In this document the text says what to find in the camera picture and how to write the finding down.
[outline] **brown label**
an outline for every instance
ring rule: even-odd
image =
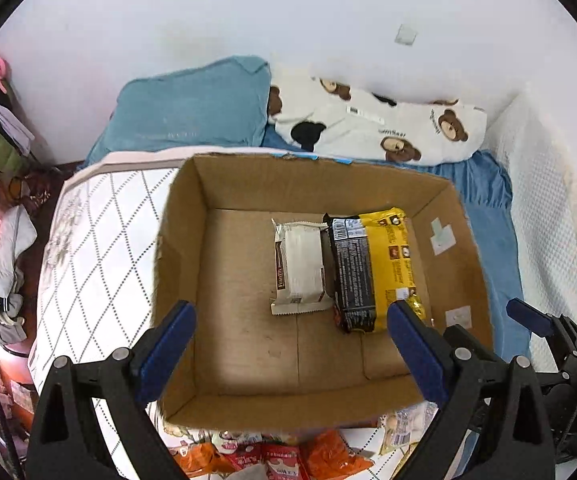
[[[286,288],[284,284],[284,265],[282,264],[282,242],[275,242],[275,271],[277,274],[278,290]]]

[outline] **metal bolt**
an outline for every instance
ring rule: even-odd
[[[60,355],[53,361],[53,366],[55,368],[64,368],[68,364],[68,357],[65,355]]]
[[[522,368],[528,368],[529,366],[531,366],[531,361],[529,361],[523,355],[518,355],[517,359],[515,359],[515,362],[518,364],[518,366],[521,366]]]
[[[460,348],[455,349],[455,357],[460,361],[468,361],[471,358],[471,351],[468,348],[460,346]]]
[[[123,361],[124,359],[126,359],[128,357],[128,354],[130,354],[130,351],[128,350],[128,348],[117,348],[113,351],[113,359],[115,359],[115,361]]]

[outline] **yellow snack package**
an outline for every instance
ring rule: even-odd
[[[425,319],[411,269],[406,214],[398,208],[351,218],[325,216],[335,260],[335,306],[345,332],[387,328],[387,310],[407,300]]]

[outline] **blue pillow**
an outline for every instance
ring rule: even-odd
[[[110,152],[158,152],[197,144],[259,146],[267,123],[268,88],[268,63],[257,56],[233,56],[131,81],[83,166]]]

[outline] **orange snack bag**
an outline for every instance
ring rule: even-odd
[[[307,472],[315,480],[342,480],[373,465],[353,453],[337,430],[329,430],[300,446]]]
[[[182,449],[173,458],[189,478],[207,473],[230,474],[235,472],[232,463],[220,455],[216,447],[210,442]]]

